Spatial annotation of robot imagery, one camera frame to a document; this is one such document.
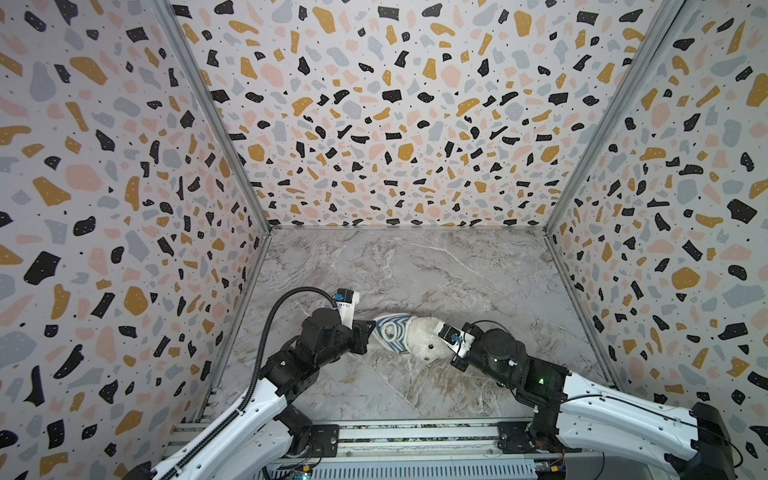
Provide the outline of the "blue white striped knit sweater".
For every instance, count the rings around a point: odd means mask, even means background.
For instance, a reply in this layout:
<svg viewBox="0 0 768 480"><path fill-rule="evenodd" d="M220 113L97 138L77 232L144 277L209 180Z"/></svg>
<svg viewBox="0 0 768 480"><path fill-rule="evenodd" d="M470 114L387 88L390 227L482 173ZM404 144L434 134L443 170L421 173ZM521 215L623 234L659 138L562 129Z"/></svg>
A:
<svg viewBox="0 0 768 480"><path fill-rule="evenodd" d="M388 352L410 354L407 332L413 316L407 313L383 314L374 319L376 323L372 337Z"/></svg>

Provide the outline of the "white fluffy teddy bear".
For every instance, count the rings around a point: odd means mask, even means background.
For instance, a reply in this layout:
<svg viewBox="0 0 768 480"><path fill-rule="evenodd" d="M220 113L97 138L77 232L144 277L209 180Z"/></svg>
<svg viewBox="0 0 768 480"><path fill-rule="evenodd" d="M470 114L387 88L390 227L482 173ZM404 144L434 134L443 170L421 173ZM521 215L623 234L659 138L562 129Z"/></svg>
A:
<svg viewBox="0 0 768 480"><path fill-rule="evenodd" d="M407 351L425 362L450 361L454 352L438 336L444 322L436 317L411 316L405 327Z"/></svg>

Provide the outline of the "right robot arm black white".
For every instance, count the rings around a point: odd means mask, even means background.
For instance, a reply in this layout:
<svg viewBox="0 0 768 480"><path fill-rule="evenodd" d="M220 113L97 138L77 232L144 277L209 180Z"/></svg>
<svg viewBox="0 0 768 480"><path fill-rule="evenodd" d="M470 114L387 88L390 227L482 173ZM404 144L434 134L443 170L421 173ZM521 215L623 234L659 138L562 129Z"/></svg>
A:
<svg viewBox="0 0 768 480"><path fill-rule="evenodd" d="M435 333L452 352L452 366L481 371L533 410L529 435L540 447L621 456L679 479L733 479L743 463L709 404L675 407L614 390L529 355L502 328L440 323Z"/></svg>

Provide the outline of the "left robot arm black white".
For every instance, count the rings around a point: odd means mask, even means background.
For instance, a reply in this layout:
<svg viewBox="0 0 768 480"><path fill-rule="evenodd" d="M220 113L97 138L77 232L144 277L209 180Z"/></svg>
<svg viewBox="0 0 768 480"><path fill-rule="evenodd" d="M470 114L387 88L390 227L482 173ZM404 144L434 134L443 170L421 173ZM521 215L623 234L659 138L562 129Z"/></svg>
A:
<svg viewBox="0 0 768 480"><path fill-rule="evenodd" d="M128 479L252 479L268 464L307 448L312 421L295 399L320 369L347 353L363 355L372 320L346 325L335 309L315 310L291 346L271 355L238 402L175 454L154 467L136 467Z"/></svg>

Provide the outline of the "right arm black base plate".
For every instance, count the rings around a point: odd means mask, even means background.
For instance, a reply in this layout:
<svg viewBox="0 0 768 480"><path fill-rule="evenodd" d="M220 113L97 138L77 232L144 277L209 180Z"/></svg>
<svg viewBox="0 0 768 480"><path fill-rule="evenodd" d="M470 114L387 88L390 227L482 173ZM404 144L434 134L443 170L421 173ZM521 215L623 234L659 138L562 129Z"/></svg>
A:
<svg viewBox="0 0 768 480"><path fill-rule="evenodd" d="M573 449L564 447L557 441L536 439L529 432L529 422L526 421L501 421L496 424L498 431L497 448L503 454L554 454L573 452Z"/></svg>

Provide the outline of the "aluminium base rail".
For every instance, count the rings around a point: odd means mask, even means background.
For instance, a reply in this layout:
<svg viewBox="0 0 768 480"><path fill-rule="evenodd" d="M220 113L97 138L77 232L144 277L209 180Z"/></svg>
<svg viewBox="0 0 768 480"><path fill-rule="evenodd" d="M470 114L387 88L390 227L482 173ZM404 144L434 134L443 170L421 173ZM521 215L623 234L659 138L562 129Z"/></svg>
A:
<svg viewBox="0 0 768 480"><path fill-rule="evenodd" d="M606 479L604 453L503 454L501 421L526 418L330 421L335 458L281 458L252 479Z"/></svg>

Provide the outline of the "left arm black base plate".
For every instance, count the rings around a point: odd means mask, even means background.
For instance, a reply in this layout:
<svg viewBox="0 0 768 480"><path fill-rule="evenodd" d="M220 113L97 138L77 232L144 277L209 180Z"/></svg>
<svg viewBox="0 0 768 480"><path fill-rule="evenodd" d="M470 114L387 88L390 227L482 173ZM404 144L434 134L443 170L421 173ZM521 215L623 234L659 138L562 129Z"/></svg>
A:
<svg viewBox="0 0 768 480"><path fill-rule="evenodd" d="M311 424L292 433L280 421L269 421L256 434L256 448L267 462L281 458L335 458L340 441L338 424Z"/></svg>

